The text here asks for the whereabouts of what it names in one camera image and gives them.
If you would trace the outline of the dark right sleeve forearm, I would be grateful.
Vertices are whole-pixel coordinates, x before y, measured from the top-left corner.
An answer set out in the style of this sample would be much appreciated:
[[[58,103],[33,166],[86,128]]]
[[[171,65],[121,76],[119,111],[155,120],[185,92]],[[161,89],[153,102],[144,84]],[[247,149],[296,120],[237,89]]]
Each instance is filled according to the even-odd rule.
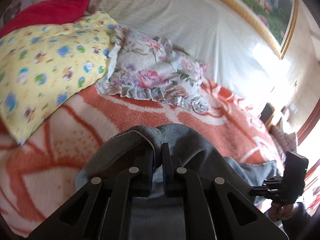
[[[288,220],[280,220],[283,225],[284,232],[291,240],[295,239],[319,239],[319,207],[311,216],[308,214],[305,206],[301,202],[298,211]]]

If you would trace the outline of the person's right hand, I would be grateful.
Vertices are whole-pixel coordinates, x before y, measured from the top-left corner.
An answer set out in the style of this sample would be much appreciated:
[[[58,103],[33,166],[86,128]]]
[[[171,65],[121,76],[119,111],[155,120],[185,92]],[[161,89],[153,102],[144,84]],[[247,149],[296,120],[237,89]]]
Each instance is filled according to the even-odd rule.
[[[295,215],[298,209],[299,205],[297,203],[280,205],[279,203],[272,202],[271,207],[268,210],[268,217],[273,222],[288,220]]]

